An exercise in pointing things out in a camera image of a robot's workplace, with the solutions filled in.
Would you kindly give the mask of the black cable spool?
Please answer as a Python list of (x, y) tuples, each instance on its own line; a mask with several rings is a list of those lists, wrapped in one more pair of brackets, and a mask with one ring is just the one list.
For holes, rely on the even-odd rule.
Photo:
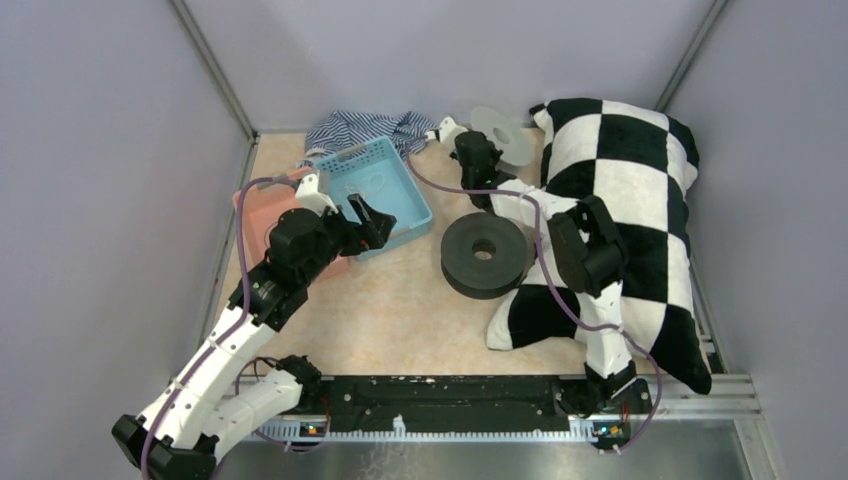
[(525, 275), (529, 246), (512, 221), (487, 212), (467, 214), (445, 230), (440, 265), (447, 283), (476, 300), (499, 298)]

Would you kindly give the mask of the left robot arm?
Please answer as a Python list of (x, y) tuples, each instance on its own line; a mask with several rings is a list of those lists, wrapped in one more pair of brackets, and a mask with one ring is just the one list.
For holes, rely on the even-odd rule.
[(143, 478), (209, 479), (235, 445), (272, 417), (317, 407), (321, 373), (296, 355), (277, 361), (245, 391), (225, 395), (331, 263), (387, 243), (395, 217), (358, 194), (348, 201), (355, 222), (327, 200), (283, 212), (263, 260), (243, 274), (204, 344), (154, 402), (116, 421), (112, 436)]

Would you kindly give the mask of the grey cable spool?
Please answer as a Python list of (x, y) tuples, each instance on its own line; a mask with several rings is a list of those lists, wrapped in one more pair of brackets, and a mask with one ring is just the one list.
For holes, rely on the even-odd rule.
[(522, 127), (498, 111), (486, 106), (474, 107), (470, 113), (470, 125), (502, 152), (503, 162), (524, 167), (534, 161), (534, 146)]

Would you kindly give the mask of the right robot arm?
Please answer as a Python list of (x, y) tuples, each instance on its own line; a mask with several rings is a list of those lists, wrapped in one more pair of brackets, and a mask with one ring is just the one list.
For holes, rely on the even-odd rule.
[(500, 170), (502, 153), (481, 132), (461, 133), (454, 144), (451, 156), (473, 203), (533, 228), (550, 292), (563, 285), (575, 294), (579, 311), (569, 317), (586, 333), (586, 397), (594, 409), (614, 411), (636, 370), (621, 311), (628, 254), (606, 205), (594, 195), (574, 200), (549, 194)]

